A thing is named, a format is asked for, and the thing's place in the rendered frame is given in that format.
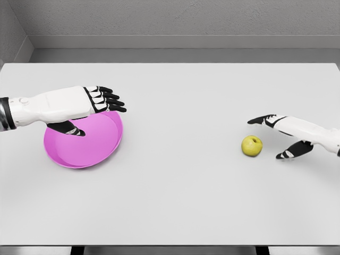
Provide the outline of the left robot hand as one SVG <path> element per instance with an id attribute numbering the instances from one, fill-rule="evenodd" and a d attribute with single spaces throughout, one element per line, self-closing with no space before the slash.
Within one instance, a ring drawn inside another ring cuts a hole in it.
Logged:
<path id="1" fill-rule="evenodd" d="M 126 112 L 124 103 L 112 89 L 100 86 L 58 89 L 34 97 L 37 120 L 59 133 L 83 137 L 85 132 L 71 120 L 86 118 L 92 114 L 117 111 Z"/>

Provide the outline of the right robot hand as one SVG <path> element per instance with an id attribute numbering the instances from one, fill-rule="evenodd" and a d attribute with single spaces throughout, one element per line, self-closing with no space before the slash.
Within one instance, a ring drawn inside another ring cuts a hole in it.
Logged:
<path id="1" fill-rule="evenodd" d="M 330 149 L 331 145 L 327 140 L 330 135 L 327 130 L 311 122 L 293 116 L 269 114 L 253 118 L 247 121 L 248 124 L 260 124 L 268 126 L 280 133 L 300 139 L 283 152 L 276 155 L 276 159 L 290 159 L 300 157 L 311 152 L 314 145 L 321 145 Z"/>

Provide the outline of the pink plate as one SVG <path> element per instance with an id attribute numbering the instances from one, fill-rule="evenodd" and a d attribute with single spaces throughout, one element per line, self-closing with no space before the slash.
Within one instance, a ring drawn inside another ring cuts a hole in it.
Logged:
<path id="1" fill-rule="evenodd" d="M 47 128 L 44 147 L 48 157 L 67 168 L 85 168 L 108 158 L 119 146 L 123 122 L 118 112 L 92 114 L 72 123 L 86 135 L 76 136 Z"/>

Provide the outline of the yellow-green apple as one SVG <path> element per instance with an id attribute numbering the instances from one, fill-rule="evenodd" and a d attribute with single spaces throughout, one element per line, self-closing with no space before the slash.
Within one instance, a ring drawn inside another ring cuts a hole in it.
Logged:
<path id="1" fill-rule="evenodd" d="M 253 135 L 245 137 L 241 143 L 242 152 L 250 157 L 258 156 L 261 153 L 262 148 L 262 141 L 257 136 Z"/>

